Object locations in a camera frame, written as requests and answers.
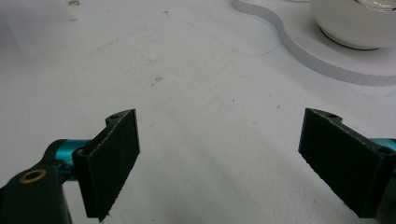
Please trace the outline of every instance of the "white table surface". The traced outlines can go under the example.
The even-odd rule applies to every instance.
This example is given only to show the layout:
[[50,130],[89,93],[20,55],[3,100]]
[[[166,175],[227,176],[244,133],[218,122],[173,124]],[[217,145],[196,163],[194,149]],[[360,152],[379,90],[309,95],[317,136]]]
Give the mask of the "white table surface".
[[0,185],[135,108],[141,154],[105,223],[375,223],[297,150],[306,107],[395,137],[395,100],[299,64],[231,0],[0,0]]

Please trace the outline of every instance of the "white background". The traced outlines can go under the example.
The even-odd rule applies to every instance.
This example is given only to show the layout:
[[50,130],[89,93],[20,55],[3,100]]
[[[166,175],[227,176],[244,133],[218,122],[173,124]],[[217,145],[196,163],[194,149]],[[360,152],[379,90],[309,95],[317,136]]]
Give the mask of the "white background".
[[0,186],[135,108],[141,154],[105,223],[375,223],[298,153],[304,109],[394,137],[395,100],[299,64],[231,0],[0,0]]

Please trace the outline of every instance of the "white tabletop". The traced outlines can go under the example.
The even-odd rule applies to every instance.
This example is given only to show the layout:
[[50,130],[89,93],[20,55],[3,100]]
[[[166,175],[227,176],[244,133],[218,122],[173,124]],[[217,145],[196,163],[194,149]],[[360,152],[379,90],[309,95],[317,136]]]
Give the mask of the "white tabletop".
[[[396,87],[346,84],[231,0],[0,1],[0,186],[135,108],[141,154],[105,223],[375,223],[298,153],[304,109],[395,137]],[[74,223],[77,182],[64,184]]]

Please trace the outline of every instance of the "white bowl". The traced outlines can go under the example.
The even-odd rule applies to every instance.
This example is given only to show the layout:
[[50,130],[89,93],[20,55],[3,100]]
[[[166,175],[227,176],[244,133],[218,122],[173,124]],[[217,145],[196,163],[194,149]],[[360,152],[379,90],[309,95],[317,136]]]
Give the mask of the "white bowl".
[[310,0],[323,33],[353,49],[396,47],[396,0]]

